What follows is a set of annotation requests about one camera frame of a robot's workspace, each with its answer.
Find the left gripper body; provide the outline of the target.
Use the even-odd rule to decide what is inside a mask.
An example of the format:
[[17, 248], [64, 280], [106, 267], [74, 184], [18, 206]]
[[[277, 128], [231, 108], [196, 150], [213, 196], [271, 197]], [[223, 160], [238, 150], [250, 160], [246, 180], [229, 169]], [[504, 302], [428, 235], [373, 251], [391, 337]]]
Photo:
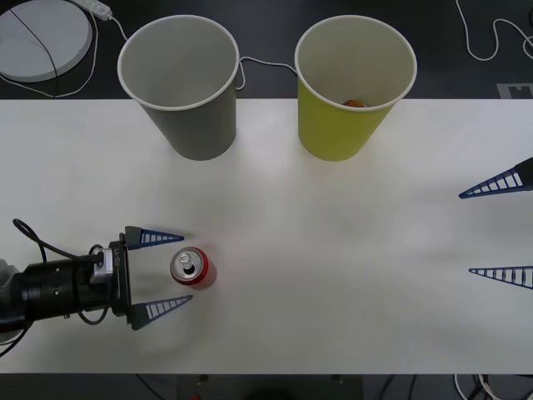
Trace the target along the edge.
[[109, 248], [113, 268], [110, 308], [116, 317], [125, 317], [130, 321], [132, 296], [126, 235], [120, 233], [118, 240], [111, 242]]

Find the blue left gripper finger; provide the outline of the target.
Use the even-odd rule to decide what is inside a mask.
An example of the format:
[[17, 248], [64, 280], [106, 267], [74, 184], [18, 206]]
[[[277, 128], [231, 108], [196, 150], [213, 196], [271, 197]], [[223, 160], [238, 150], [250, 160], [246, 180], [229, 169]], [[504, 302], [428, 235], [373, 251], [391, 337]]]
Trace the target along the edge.
[[183, 242], [182, 235], [174, 233], [154, 231], [141, 227], [126, 226], [124, 240], [129, 250], [155, 247], [162, 244]]
[[134, 304], [130, 308], [132, 330], [143, 329], [150, 323], [166, 316], [193, 299], [192, 295]]

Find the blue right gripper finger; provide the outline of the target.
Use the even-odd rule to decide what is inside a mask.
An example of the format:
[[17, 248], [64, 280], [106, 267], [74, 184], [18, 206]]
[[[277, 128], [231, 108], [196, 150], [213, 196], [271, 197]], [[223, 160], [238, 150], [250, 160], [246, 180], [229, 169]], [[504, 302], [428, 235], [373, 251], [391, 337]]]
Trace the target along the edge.
[[460, 199], [496, 194], [528, 192], [532, 190], [532, 158], [495, 175], [459, 194]]
[[507, 283], [520, 288], [533, 288], [532, 279], [533, 267], [490, 267], [490, 268], [469, 268], [468, 272], [483, 278]]

